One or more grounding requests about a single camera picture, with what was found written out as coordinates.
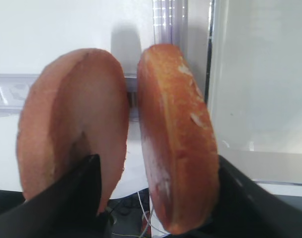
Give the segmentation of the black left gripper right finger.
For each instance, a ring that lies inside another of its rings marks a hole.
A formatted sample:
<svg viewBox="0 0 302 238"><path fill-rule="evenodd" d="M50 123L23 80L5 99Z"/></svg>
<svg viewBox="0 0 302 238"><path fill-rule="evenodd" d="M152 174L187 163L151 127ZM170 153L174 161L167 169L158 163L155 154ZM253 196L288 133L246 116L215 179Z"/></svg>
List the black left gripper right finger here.
<svg viewBox="0 0 302 238"><path fill-rule="evenodd" d="M194 238L302 238L302 211L270 194L219 156L220 195Z"/></svg>

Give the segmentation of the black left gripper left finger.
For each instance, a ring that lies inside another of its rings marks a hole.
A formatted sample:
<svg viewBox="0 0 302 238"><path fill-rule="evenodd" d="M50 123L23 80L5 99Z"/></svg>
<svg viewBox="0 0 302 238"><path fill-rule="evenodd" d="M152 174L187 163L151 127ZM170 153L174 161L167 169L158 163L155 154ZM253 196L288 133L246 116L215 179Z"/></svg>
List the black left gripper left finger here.
<svg viewBox="0 0 302 238"><path fill-rule="evenodd" d="M101 201L99 155L36 197L0 215L0 238L109 238L111 220L97 214Z"/></svg>

